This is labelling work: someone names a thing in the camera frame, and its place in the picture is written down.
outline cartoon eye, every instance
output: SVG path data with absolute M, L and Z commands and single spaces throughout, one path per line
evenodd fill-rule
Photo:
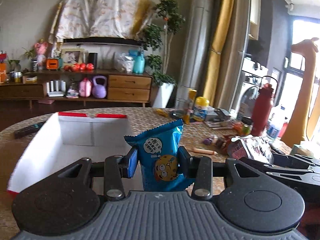
M 165 165 L 164 164 L 159 165 L 159 170 L 164 171 L 165 170 Z

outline dark wooden floor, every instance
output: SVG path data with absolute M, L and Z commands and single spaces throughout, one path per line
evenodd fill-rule
M 83 102 L 76 101 L 55 101 L 51 105 L 40 104 L 32 101 L 33 107 L 29 108 L 27 100 L 0 100 L 0 131 L 17 122 L 31 117 L 50 114 L 59 111 L 70 111 L 77 109 L 90 109 L 101 107 L 141 107 L 140 103 L 116 103 L 116 102 L 87 102 L 86 107 Z

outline curtain tieback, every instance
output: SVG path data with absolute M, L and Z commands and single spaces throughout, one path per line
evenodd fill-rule
M 217 51 L 215 51 L 215 50 L 213 50 L 213 49 L 209 49 L 209 50 L 211 50 L 212 52 L 214 52 L 214 53 L 216 53 L 216 54 L 218 54 L 218 55 L 221 55 L 221 52 L 217 52 Z

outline white speech bubble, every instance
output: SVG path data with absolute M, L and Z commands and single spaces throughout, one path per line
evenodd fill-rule
M 143 148 L 147 153 L 160 153 L 162 148 L 162 142 L 158 138 L 149 138 L 143 144 Z

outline blue snack package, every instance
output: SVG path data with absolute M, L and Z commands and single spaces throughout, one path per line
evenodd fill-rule
M 137 146 L 145 191 L 180 191 L 195 179 L 178 174 L 177 151 L 183 130 L 182 120 L 144 131 L 137 136 L 125 136 L 130 146 Z

